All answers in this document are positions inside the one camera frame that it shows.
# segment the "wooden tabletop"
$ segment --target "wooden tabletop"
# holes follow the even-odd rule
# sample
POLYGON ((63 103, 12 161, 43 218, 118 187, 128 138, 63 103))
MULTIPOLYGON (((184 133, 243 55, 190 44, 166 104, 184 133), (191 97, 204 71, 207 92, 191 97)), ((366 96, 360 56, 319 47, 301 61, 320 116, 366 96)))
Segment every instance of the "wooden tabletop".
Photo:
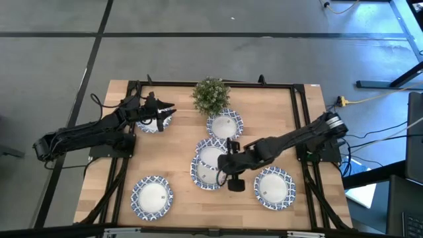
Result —
MULTIPOLYGON (((128 81, 112 80, 105 104, 117 104, 125 97, 128 81)), ((125 179, 119 225, 155 227, 208 227, 237 229, 310 229, 309 213, 301 165, 294 148, 285 150, 270 166, 287 171, 297 187, 295 202, 283 211, 272 211, 262 206, 253 192, 254 177, 261 171, 245 171, 244 192, 230 192, 226 185, 215 191, 202 190, 190 178, 190 162, 195 146, 209 137, 206 117, 201 116, 192 104, 192 87, 143 87, 142 95, 154 91, 156 98, 175 103, 178 110, 164 132, 146 134, 136 128, 134 156, 130 159, 125 179), (130 196, 136 182, 149 175, 165 177, 174 192, 174 202, 168 213, 157 221, 143 221, 130 207, 130 196)), ((309 114, 313 121, 325 111, 319 85, 305 85, 309 114)), ((244 121, 244 132, 237 139, 241 147, 259 138, 280 136, 295 130, 291 97, 288 89, 231 88, 230 108, 244 121)), ((113 109, 105 108, 104 114, 113 109)), ((304 125, 300 110, 301 123, 304 125)), ((94 208, 104 194, 110 168, 110 159, 99 159, 87 170, 75 221, 81 221, 94 208)), ((339 171, 330 163, 321 163, 321 178, 325 197, 334 211, 352 226, 344 188, 339 171)), ((321 213, 314 198, 317 221, 321 226, 321 213)), ((111 220, 114 197, 110 200, 107 221, 111 220)))

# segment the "white plate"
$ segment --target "white plate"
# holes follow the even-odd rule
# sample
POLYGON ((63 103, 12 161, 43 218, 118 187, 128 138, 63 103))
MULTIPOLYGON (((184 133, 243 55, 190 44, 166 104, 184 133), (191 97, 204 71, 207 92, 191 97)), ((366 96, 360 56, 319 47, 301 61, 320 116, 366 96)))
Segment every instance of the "white plate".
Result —
POLYGON ((258 201, 271 210, 283 210, 295 200, 295 184, 283 169, 272 166, 263 169, 254 180, 258 201))
POLYGON ((224 108, 219 115, 209 116, 206 128, 213 137, 237 139, 244 130, 244 122, 238 112, 224 108))
POLYGON ((131 208, 143 220, 163 217, 173 203, 173 191, 162 176, 147 176, 132 190, 131 208))
MULTIPOLYGON (((172 108, 165 108, 165 109, 159 110, 159 112, 167 111, 167 110, 171 110, 171 109, 172 108)), ((169 124, 171 123, 171 120, 172 120, 172 116, 168 116, 163 120, 163 129, 166 129, 169 126, 169 124)), ((148 125, 144 125, 141 122, 137 122, 136 124, 137 124, 137 127, 145 133, 157 133, 157 132, 159 132, 159 129, 157 128, 157 120, 156 119, 152 119, 151 123, 148 124, 148 125)))
POLYGON ((226 139, 208 138, 197 143, 196 153, 200 156, 200 163, 208 169, 218 170, 217 158, 226 154, 226 139))
MULTIPOLYGON (((190 168, 191 179, 194 184, 205 190, 217 190, 220 186, 216 183, 216 170, 206 168, 200 163, 198 154, 191 161, 190 168)), ((225 173, 221 172, 219 175, 219 182, 225 180, 225 173)))

